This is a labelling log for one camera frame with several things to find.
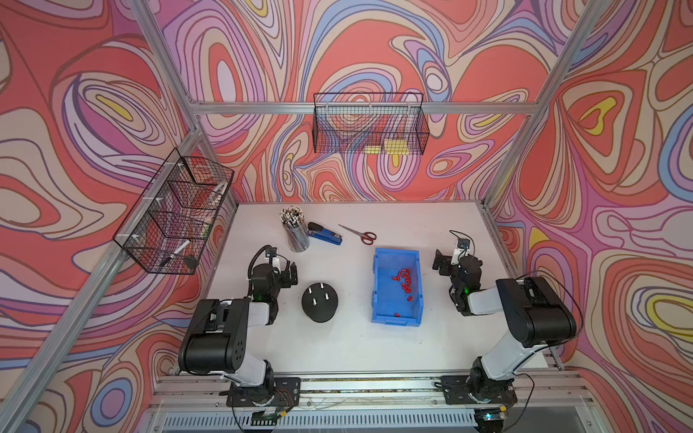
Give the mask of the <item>blue plastic bin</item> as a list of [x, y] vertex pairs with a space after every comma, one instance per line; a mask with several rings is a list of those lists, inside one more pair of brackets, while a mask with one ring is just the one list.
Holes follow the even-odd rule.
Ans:
[[420, 253], [404, 249], [375, 249], [372, 322], [418, 328], [424, 311]]

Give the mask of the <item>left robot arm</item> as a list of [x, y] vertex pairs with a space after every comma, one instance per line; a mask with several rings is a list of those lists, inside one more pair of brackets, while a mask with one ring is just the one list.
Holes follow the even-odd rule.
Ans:
[[251, 328], [274, 324], [281, 291], [298, 283], [297, 267], [276, 247], [265, 245], [248, 265], [247, 283], [242, 298], [199, 301], [182, 340], [179, 369], [188, 375], [228, 380], [229, 390], [220, 394], [231, 409], [288, 411], [300, 401], [301, 380], [276, 378], [269, 361], [249, 352], [247, 340]]

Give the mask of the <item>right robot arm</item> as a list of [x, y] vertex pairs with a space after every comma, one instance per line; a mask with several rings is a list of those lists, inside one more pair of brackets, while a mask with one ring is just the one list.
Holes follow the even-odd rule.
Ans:
[[483, 289], [483, 262], [474, 256], [471, 236], [451, 229], [453, 254], [437, 251], [432, 268], [450, 279], [449, 297], [465, 317], [503, 314], [507, 332], [485, 355], [478, 357], [462, 388], [474, 402], [487, 403], [511, 391], [517, 370], [535, 354], [562, 346], [579, 334], [574, 313], [545, 278], [523, 275], [496, 280]]

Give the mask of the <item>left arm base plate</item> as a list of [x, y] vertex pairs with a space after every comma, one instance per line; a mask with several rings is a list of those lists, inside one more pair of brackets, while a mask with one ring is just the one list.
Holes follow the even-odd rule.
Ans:
[[266, 379], [256, 387], [231, 384], [227, 393], [229, 408], [292, 408], [300, 402], [301, 378]]

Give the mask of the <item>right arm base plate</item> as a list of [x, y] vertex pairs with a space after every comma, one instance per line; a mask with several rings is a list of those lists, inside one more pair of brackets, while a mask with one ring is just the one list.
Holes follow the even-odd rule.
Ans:
[[446, 375], [433, 383], [447, 405], [504, 405], [518, 402], [514, 380], [494, 381], [469, 375]]

